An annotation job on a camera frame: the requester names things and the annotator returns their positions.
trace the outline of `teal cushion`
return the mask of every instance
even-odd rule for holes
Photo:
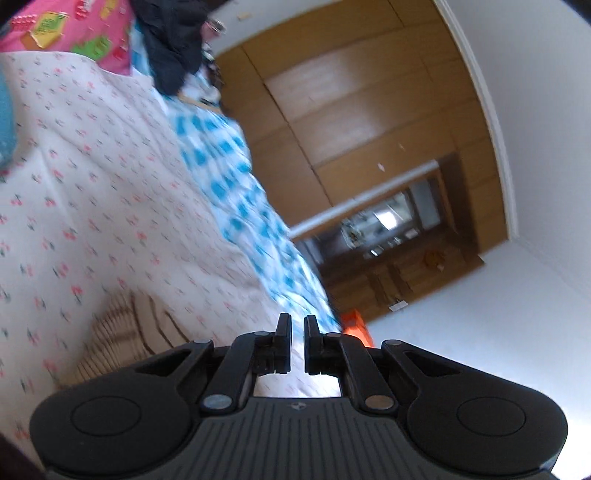
[[[12,153],[17,146],[17,133],[12,117],[12,100],[10,91],[0,70],[0,168],[12,160]]]

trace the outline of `white trim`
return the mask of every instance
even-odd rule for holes
[[[416,179],[417,177],[425,175],[430,171],[437,170],[438,168],[439,164],[437,163],[437,161],[430,160],[427,163],[424,163],[423,165],[417,168],[409,170],[403,173],[402,175],[394,177],[393,179],[385,183],[382,183],[381,185],[378,185],[377,187],[374,187],[371,190],[367,190],[366,192],[363,192],[362,194],[357,195],[356,197],[353,197],[352,199],[347,200],[346,202],[339,203],[338,205],[331,207],[328,210],[325,210],[324,212],[321,212],[318,215],[313,216],[312,218],[309,218],[302,223],[294,225],[290,229],[290,238],[300,236],[303,233],[306,233],[312,230],[313,228],[316,228],[317,226],[326,223],[328,220],[331,220],[339,215],[342,215],[350,211],[351,209],[355,208],[357,205],[360,205],[361,203],[365,203],[368,200],[371,200],[377,197],[378,195],[386,193],[389,190],[394,190],[397,186],[404,185],[405,183],[408,183]]]
[[[486,85],[484,74],[480,69],[480,65],[478,65],[478,61],[472,51],[470,42],[468,42],[462,26],[447,3],[447,0],[433,0],[433,2],[439,9],[439,13],[441,13],[441,16],[445,20],[454,40],[456,41],[464,62],[468,67],[470,76],[472,77],[472,82],[476,88],[480,104],[484,110],[486,122],[488,123],[491,132],[492,145],[495,149],[499,178],[501,179],[509,239],[518,238],[519,226],[517,223],[517,204],[515,202],[513,177],[511,176],[511,166],[509,165],[509,157],[505,147],[501,124],[499,123],[499,118],[496,114],[495,104],[492,101],[492,96]]]

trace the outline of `dark clothing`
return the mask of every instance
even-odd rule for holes
[[[186,73],[197,73],[202,56],[201,27],[209,7],[204,0],[131,0],[150,60],[154,86],[176,95]]]

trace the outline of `white wall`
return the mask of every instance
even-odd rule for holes
[[[517,243],[448,288],[368,324],[379,345],[400,339],[540,390],[564,410],[569,436],[554,474],[591,474],[591,304]]]
[[[213,16],[228,28],[228,33],[212,41],[216,53],[223,52],[259,32],[271,28],[291,17],[336,0],[232,0]],[[240,20],[239,15],[251,16]]]
[[[561,0],[437,0],[491,94],[518,233],[591,294],[591,25]]]

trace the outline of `orange object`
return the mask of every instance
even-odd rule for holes
[[[357,337],[367,347],[375,347],[374,341],[372,340],[358,310],[351,310],[342,314],[340,316],[340,321],[343,324],[343,333]]]
[[[445,268],[445,256],[443,252],[440,252],[439,250],[426,251],[423,261],[427,268],[431,268],[432,270],[439,270],[442,272]]]

